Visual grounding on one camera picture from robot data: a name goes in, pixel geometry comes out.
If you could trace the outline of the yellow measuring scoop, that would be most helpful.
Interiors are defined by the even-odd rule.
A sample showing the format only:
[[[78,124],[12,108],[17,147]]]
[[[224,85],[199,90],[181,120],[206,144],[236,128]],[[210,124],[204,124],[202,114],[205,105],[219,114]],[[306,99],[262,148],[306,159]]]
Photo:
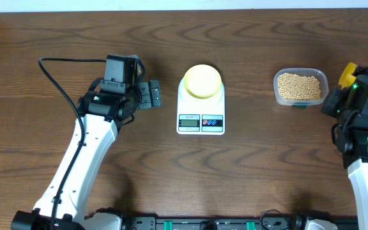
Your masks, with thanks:
[[[353,85],[356,80],[354,76],[354,72],[357,69],[357,65],[353,62],[349,62],[348,65],[345,67],[340,79],[339,79],[339,86],[341,89],[349,88]]]

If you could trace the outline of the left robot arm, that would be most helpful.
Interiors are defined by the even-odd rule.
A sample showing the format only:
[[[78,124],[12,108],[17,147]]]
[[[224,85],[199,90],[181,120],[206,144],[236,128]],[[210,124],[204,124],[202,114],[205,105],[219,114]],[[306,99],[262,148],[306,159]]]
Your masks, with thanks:
[[[48,188],[30,212],[18,211],[12,229],[124,229],[122,218],[107,210],[86,218],[98,170],[123,125],[137,110],[161,106],[158,81],[145,82],[136,55],[109,54],[103,77],[95,79],[78,103],[66,101],[76,115],[68,149]]]

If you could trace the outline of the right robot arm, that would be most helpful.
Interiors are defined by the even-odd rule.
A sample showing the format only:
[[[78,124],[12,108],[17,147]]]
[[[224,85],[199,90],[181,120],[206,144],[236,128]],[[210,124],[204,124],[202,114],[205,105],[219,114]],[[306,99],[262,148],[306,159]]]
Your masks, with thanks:
[[[359,229],[368,229],[368,75],[344,89],[335,88],[321,109],[335,118],[332,142],[342,154],[355,195]]]

